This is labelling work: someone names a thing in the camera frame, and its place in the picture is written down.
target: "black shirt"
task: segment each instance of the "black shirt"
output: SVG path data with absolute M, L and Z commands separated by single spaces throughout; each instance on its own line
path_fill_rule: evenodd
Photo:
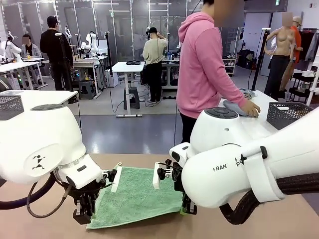
M 29 53 L 30 56 L 32 56 L 32 43 L 30 46 L 25 45 L 25 51 L 26 51 L 26 53 Z
M 58 33 L 57 30 L 49 29 L 41 34 L 40 50 L 48 55 L 50 63 L 63 62 L 63 53 L 60 44 L 60 38 L 59 36 L 55 35 L 56 33 Z M 66 57 L 68 58 L 70 65 L 73 66 L 71 47 L 63 33 L 61 37 L 63 39 Z

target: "green cloth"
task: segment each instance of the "green cloth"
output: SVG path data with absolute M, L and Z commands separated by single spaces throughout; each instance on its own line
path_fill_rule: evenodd
M 123 167 L 116 193 L 111 187 L 100 191 L 95 215 L 86 229 L 115 227 L 179 212 L 182 193 L 174 190 L 172 179 L 153 187 L 153 169 Z

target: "plastic basket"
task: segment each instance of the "plastic basket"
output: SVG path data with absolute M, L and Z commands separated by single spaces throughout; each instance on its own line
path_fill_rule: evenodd
M 21 96 L 0 96 L 0 120 L 11 119 L 22 112 Z
M 267 121 L 276 129 L 292 124 L 313 109 L 303 103 L 279 103 L 270 102 L 267 114 Z

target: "cap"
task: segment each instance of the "cap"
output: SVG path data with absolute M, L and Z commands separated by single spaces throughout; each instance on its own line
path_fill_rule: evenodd
M 155 27 L 151 27 L 149 29 L 149 33 L 157 33 L 157 32 L 158 32 L 158 30 Z
M 294 16 L 293 21 L 297 22 L 300 26 L 302 26 L 303 20 L 299 16 Z
M 48 26 L 56 25 L 58 23 L 58 19 L 54 16 L 49 16 L 47 18 L 47 23 L 48 23 Z

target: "person in white sweater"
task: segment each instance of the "person in white sweater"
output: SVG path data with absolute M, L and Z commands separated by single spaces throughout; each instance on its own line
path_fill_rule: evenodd
M 150 40 L 145 43 L 143 57 L 146 61 L 146 77 L 150 86 L 151 98 L 149 103 L 156 104 L 161 101 L 161 74 L 163 51 L 168 40 L 163 37 L 155 27 L 149 29 Z

